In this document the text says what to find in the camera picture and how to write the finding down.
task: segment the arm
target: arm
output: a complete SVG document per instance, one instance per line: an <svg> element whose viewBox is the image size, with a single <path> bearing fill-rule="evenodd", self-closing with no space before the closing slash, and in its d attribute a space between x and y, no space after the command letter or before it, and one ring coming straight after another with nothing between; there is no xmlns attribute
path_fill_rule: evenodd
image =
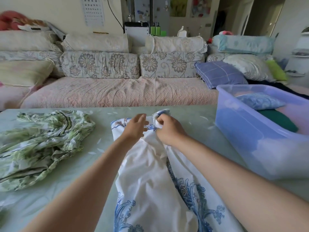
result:
<svg viewBox="0 0 309 232"><path fill-rule="evenodd" d="M118 169L147 131L146 114L138 114L105 153L46 208L23 232L94 231Z"/></svg>
<svg viewBox="0 0 309 232"><path fill-rule="evenodd" d="M194 164L249 232L308 231L309 203L189 137L176 119L158 121L160 140Z"/></svg>

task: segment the yellow pillow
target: yellow pillow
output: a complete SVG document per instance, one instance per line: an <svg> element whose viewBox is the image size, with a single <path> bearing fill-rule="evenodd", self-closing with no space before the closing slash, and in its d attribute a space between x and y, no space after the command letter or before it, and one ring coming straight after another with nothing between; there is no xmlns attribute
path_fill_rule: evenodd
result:
<svg viewBox="0 0 309 232"><path fill-rule="evenodd" d="M267 66L275 80L288 80L286 73L274 60L267 60Z"/></svg>
<svg viewBox="0 0 309 232"><path fill-rule="evenodd" d="M54 62L45 61L2 61L0 62L0 82L4 85L41 85L54 68Z"/></svg>

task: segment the green pillow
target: green pillow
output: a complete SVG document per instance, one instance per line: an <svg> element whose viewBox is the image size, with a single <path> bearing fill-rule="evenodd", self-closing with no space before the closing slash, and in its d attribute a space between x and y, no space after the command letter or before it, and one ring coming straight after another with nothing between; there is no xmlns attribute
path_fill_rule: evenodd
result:
<svg viewBox="0 0 309 232"><path fill-rule="evenodd" d="M286 76L286 73L282 68L276 63L274 60L267 60L266 64L272 73L272 76L275 80L288 80L288 77Z"/></svg>
<svg viewBox="0 0 309 232"><path fill-rule="evenodd" d="M262 114L263 116L267 117L271 121L275 122L277 125L280 125L282 128L296 133L298 131L297 126L284 114L281 112L270 109L270 110L260 110L257 111L258 113Z"/></svg>

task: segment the dark green cloth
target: dark green cloth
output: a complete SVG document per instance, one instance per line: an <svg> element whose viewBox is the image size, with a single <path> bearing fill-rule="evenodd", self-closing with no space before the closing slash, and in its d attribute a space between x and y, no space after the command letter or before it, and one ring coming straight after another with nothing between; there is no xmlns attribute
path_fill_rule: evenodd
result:
<svg viewBox="0 0 309 232"><path fill-rule="evenodd" d="M257 111L263 116L267 117L271 121L275 122L277 125L280 125L282 128L291 131L297 132L298 127L285 115L275 109L270 110L260 110Z"/></svg>

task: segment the green floral cloth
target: green floral cloth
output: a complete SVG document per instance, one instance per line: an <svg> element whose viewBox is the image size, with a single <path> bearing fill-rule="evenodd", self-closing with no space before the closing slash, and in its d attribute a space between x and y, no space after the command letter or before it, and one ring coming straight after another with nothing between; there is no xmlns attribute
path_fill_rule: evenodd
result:
<svg viewBox="0 0 309 232"><path fill-rule="evenodd" d="M19 113L30 127L0 132L0 191L20 190L46 177L59 161L81 151L95 123L82 111Z"/></svg>

